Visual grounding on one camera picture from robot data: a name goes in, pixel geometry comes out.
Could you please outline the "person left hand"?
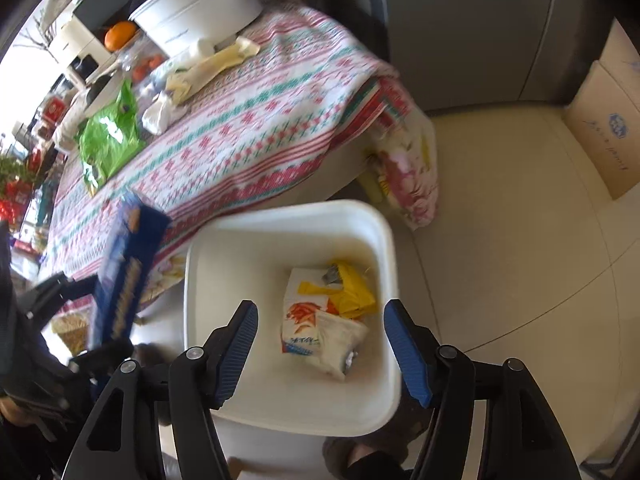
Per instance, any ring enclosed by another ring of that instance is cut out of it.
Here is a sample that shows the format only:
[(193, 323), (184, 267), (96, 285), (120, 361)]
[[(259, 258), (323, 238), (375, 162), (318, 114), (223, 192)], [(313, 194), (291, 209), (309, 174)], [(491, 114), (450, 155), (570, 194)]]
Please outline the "person left hand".
[(17, 427), (26, 427), (37, 422), (38, 417), (17, 405), (9, 396), (0, 399), (0, 411), (4, 419)]

